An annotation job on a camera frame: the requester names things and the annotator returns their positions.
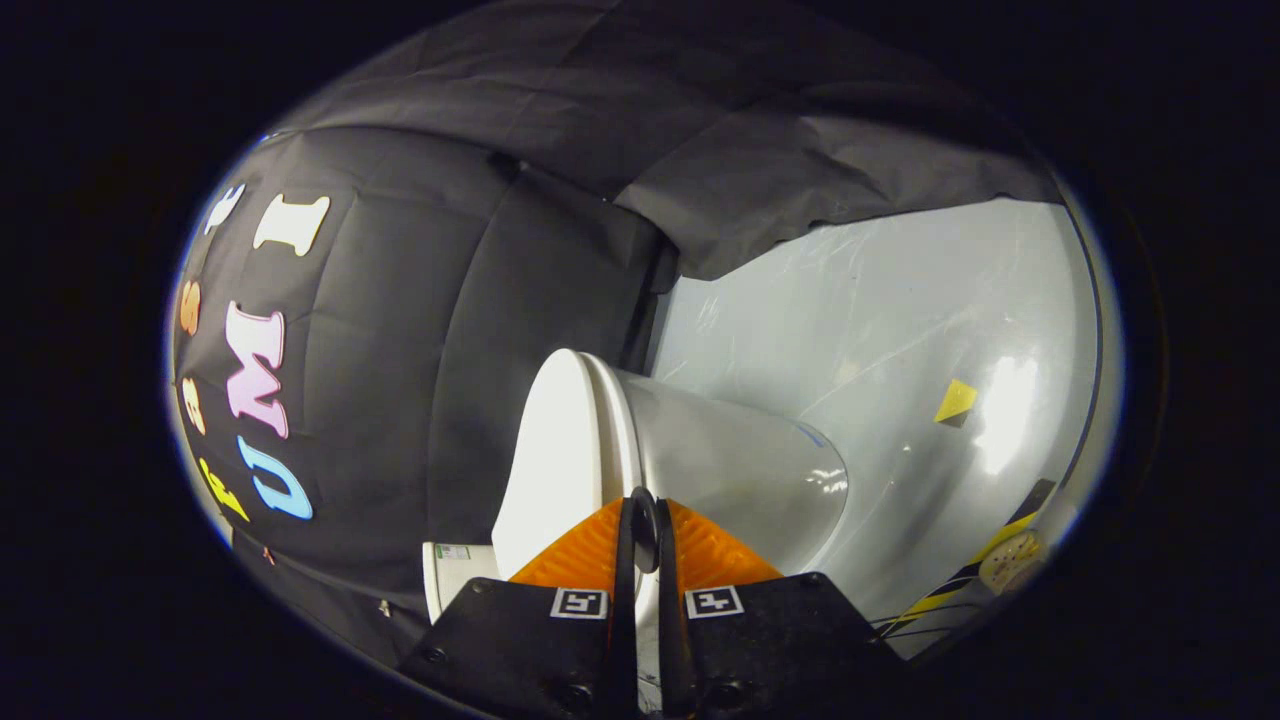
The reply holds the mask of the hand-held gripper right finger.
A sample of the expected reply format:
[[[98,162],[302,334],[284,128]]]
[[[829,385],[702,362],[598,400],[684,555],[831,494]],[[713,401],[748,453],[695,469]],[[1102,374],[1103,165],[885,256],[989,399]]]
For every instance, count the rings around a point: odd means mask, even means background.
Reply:
[[[827,575],[785,577],[692,510],[655,509],[663,717],[887,715],[901,660]]]

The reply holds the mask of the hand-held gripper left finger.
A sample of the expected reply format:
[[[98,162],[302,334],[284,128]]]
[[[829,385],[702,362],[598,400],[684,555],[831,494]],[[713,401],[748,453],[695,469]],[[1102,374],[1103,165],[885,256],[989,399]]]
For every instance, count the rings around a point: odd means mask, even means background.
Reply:
[[[636,719],[634,524],[616,500],[511,580],[474,578],[402,673],[485,719]]]

